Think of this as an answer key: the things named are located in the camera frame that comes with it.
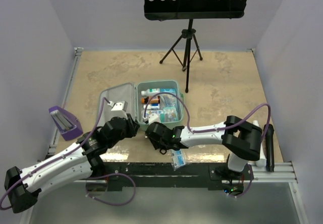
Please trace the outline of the white tube object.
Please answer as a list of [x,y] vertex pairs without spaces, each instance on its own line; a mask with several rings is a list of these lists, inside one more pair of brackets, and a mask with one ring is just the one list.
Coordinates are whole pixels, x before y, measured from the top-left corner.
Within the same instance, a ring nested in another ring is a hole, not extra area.
[[264,155],[263,143],[261,139],[262,131],[257,120],[252,122],[251,131],[251,149],[253,151],[253,160],[257,167],[266,166],[266,157]]

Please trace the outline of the white gauze dressing packet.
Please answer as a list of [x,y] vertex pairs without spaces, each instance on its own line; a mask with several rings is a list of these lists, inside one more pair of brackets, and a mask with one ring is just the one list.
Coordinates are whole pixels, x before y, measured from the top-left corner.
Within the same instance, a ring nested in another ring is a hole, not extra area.
[[166,121],[166,114],[163,110],[142,111],[142,121],[149,124],[153,122],[164,123]]

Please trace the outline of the brown bottle orange cap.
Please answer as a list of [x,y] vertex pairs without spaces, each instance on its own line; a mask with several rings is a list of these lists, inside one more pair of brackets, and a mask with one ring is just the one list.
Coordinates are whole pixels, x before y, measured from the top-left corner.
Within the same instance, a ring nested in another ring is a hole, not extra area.
[[150,103],[150,104],[159,104],[160,103],[160,97],[159,96],[155,96],[155,97],[152,97],[152,96],[143,97],[143,98],[141,98],[141,103],[142,104],[147,104],[147,103]]

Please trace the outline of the black handled scissors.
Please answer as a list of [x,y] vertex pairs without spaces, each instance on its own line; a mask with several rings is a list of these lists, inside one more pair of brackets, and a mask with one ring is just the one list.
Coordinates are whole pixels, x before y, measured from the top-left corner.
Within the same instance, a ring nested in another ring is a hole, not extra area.
[[165,155],[165,154],[167,153],[167,151],[168,151],[168,149],[167,149],[167,148],[165,148],[165,147],[161,147],[161,148],[159,149],[159,152],[160,152],[160,154],[162,154],[162,155]]

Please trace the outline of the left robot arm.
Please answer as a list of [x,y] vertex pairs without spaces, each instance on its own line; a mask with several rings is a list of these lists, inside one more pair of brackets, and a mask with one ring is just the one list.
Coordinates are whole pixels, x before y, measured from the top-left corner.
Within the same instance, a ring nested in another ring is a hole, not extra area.
[[119,141],[136,136],[138,130],[139,123],[130,114],[113,117],[102,127],[95,125],[70,147],[43,162],[22,170],[10,168],[5,178],[6,192],[1,198],[1,201],[8,198],[10,206],[1,210],[23,212],[47,192],[76,180],[109,181],[120,177],[120,171],[108,173],[100,156]]

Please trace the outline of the teal header clear packet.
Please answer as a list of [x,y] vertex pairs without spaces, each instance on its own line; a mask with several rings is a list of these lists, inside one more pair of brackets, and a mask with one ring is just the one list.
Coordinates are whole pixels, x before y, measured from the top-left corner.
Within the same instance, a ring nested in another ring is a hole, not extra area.
[[179,118],[178,118],[178,112],[177,114],[173,114],[173,115],[169,115],[169,114],[165,114],[163,110],[161,110],[161,113],[160,113],[160,121],[162,123],[169,123],[169,122],[176,122],[178,121]]

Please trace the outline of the black music stand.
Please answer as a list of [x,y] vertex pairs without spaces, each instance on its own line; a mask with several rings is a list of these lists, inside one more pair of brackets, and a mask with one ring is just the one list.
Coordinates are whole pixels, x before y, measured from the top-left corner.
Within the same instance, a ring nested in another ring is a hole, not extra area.
[[186,41],[184,57],[179,59],[182,70],[190,74],[190,63],[195,54],[202,54],[193,28],[195,19],[240,19],[244,16],[247,0],[144,0],[144,16],[150,21],[188,20],[179,38],[167,53],[175,52],[177,44]]

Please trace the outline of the light blue foil pouch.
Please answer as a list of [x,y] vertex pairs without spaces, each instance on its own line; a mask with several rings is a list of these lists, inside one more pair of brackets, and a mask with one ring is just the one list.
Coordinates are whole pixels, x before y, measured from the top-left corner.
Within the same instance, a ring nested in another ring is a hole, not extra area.
[[176,89],[171,88],[171,89],[160,89],[161,95],[161,101],[166,107],[172,107],[172,106],[177,106],[177,92]]

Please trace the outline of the white plastic bottle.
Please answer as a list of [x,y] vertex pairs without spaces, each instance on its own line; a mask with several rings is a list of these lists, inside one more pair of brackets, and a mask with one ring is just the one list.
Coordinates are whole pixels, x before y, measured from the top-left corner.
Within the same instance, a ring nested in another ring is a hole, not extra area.
[[150,88],[147,90],[142,90],[141,91],[141,95],[142,96],[153,96],[157,93],[160,93],[160,89],[159,88]]

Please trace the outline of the clear green dotted packet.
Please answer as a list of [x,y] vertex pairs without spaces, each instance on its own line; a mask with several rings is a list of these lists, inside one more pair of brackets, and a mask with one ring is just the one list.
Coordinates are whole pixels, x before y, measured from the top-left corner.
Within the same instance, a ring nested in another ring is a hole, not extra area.
[[163,111],[165,114],[169,114],[169,115],[177,114],[177,108],[174,105],[164,106]]

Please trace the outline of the purple box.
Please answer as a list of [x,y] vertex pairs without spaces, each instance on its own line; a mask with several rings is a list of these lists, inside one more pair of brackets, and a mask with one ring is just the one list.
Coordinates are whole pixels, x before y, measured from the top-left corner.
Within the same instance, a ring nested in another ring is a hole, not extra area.
[[73,140],[83,134],[80,121],[69,111],[59,106],[53,106],[48,111],[65,141]]

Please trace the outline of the small blue white sachet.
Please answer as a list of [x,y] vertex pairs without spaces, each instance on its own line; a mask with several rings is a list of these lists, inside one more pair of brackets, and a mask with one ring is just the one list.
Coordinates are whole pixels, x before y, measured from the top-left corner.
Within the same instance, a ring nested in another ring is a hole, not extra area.
[[175,171],[187,165],[185,153],[182,149],[171,150],[171,156],[173,161],[172,166]]

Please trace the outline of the mint green medicine case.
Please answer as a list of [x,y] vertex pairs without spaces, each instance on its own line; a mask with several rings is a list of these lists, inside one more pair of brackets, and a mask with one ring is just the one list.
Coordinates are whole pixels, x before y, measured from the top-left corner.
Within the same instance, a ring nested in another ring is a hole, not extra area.
[[[102,99],[105,97],[107,100],[115,103],[117,101],[126,101],[128,103],[127,107],[127,113],[131,114],[133,119],[136,119],[140,125],[141,130],[146,130],[148,125],[142,121],[142,111],[143,105],[141,103],[141,98],[144,96],[141,95],[142,90],[147,90],[150,88],[159,88],[159,89],[176,89],[177,96],[180,98],[183,98],[183,94],[180,92],[180,87],[177,81],[175,80],[154,80],[154,81],[146,81],[146,82],[140,82],[138,84],[133,84],[130,82],[117,85],[111,88],[108,88],[101,92],[97,104],[97,112],[100,111]],[[160,109],[162,110],[164,107],[164,104],[162,103],[162,100],[160,99]],[[183,106],[182,104],[177,100],[177,112],[178,112],[178,118],[179,120],[176,122],[169,122],[164,123],[168,128],[173,128],[176,126],[182,125],[182,121],[184,118],[184,112],[183,112]]]

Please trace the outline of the white blue bandage roll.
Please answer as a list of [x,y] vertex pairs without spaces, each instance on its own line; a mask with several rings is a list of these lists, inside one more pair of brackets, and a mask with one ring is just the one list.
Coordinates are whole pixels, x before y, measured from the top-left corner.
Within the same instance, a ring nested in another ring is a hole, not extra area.
[[160,104],[159,103],[144,104],[143,109],[146,109],[146,110],[159,110],[160,109]]

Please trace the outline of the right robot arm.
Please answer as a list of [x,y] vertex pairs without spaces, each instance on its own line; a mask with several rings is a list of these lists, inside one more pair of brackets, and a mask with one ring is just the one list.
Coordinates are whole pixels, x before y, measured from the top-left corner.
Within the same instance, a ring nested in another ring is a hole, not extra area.
[[145,131],[156,150],[180,150],[198,145],[222,145],[232,153],[227,160],[225,175],[238,179],[248,161],[258,161],[261,154],[262,129],[257,121],[243,122],[237,116],[228,116],[224,122],[189,129],[177,126],[172,129],[160,122],[151,123]]

